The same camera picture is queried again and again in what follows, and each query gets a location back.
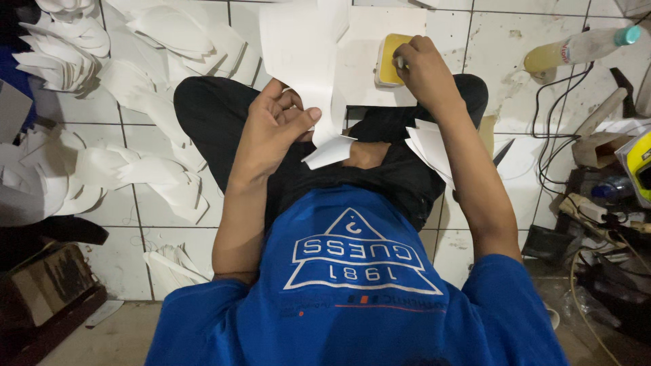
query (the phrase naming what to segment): man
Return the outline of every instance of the man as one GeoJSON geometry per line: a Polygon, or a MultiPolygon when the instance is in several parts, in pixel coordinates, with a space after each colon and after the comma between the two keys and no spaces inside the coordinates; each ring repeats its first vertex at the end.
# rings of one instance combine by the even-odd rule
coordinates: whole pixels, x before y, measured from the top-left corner
{"type": "Polygon", "coordinates": [[[451,75],[428,37],[397,55],[419,106],[369,110],[351,158],[315,171],[300,159],[320,111],[279,81],[259,94],[226,79],[179,85],[178,119],[224,210],[215,278],[167,296],[147,365],[567,364],[476,131],[485,84],[451,75]],[[463,290],[417,234],[444,183],[404,144],[415,117],[438,123],[473,236],[463,290]]]}

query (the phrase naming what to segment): blue t-shirt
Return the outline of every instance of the blue t-shirt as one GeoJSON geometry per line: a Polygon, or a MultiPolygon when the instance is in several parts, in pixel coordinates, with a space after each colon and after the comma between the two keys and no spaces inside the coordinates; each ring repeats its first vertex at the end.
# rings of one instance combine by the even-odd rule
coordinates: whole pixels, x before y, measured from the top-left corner
{"type": "Polygon", "coordinates": [[[443,281],[384,197],[312,190],[267,235],[260,279],[163,303],[146,365],[567,365],[525,268],[477,261],[443,281]]]}

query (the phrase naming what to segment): yellow sponge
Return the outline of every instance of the yellow sponge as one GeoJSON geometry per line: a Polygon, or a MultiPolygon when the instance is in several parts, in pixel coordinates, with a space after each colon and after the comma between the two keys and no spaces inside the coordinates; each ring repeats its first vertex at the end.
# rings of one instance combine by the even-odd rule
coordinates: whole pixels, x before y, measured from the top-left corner
{"type": "Polygon", "coordinates": [[[375,83],[384,87],[399,87],[405,85],[396,72],[395,66],[391,64],[393,53],[403,43],[409,43],[412,36],[389,34],[380,44],[378,64],[375,70],[375,83]]]}

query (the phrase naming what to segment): orange stripe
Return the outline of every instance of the orange stripe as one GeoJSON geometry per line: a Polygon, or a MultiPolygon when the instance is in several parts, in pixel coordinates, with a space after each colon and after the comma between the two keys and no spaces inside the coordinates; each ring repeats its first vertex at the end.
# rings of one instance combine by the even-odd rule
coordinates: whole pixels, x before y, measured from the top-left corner
{"type": "Polygon", "coordinates": [[[399,307],[399,306],[392,306],[392,305],[335,305],[335,307],[388,307],[390,309],[414,311],[416,313],[429,313],[432,311],[441,311],[445,313],[445,310],[441,310],[441,309],[418,310],[418,309],[408,309],[406,307],[399,307]]]}

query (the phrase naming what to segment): clear plastic bottle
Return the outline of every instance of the clear plastic bottle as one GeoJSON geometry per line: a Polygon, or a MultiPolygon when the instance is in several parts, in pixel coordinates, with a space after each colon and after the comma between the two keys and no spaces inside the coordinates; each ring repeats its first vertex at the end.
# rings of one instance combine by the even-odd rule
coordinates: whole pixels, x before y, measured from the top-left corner
{"type": "Polygon", "coordinates": [[[555,66],[589,63],[640,38],[639,25],[626,28],[595,29],[560,42],[534,48],[525,58],[525,70],[539,72],[555,66]]]}
{"type": "Polygon", "coordinates": [[[593,197],[604,198],[607,201],[617,202],[620,199],[635,194],[633,182],[625,175],[609,176],[594,186],[591,194],[593,197]]]}

